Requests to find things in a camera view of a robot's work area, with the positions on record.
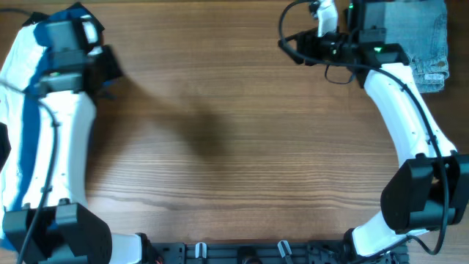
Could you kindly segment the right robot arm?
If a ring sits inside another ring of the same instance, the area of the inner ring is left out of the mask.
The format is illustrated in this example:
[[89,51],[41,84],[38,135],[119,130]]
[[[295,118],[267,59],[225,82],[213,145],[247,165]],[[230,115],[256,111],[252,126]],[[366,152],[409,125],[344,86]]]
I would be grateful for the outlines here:
[[432,231],[437,242],[427,253],[439,253],[468,203],[468,157],[444,135],[421,97],[422,88],[442,84],[448,75],[445,3],[351,1],[345,32],[333,1],[310,1],[309,11],[317,27],[281,37],[279,46],[300,65],[347,68],[379,110],[399,162],[380,211],[345,234],[340,259],[382,261]]

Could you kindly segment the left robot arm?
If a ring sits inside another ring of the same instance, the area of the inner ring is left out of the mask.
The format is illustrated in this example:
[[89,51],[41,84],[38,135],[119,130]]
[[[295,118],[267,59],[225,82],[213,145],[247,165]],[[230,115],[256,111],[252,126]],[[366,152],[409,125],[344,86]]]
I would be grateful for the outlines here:
[[120,77],[88,15],[23,27],[1,68],[1,237],[19,263],[142,263],[140,235],[113,233],[87,207],[95,96]]

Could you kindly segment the blue polo shirt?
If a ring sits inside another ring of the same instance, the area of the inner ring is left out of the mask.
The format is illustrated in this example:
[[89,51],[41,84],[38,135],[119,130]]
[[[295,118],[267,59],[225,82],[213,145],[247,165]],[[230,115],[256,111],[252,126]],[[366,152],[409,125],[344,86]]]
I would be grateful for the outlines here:
[[[100,40],[104,26],[84,5],[77,2],[66,10],[51,16],[35,14],[25,22],[10,49],[1,69],[1,79],[30,95],[38,95],[37,83],[43,73],[51,70],[51,41],[46,24],[68,18],[89,18],[95,28],[87,36]],[[86,159],[93,123],[96,118],[96,105],[93,97],[96,91],[88,89],[86,100],[79,109],[73,108],[76,95],[58,98],[57,103],[67,108],[66,113],[54,116],[59,124],[61,136],[58,139],[60,150],[56,157],[56,172],[50,184],[46,204],[55,205],[61,198],[71,202],[87,204],[85,196]],[[20,210],[29,202],[38,205],[44,186],[43,177],[35,170],[45,173],[50,156],[44,147],[51,147],[51,138],[41,136],[42,128],[51,126],[50,120],[42,120],[42,108],[35,100],[11,90],[1,90],[1,123],[7,127],[10,141],[10,154],[1,170],[1,212]]]

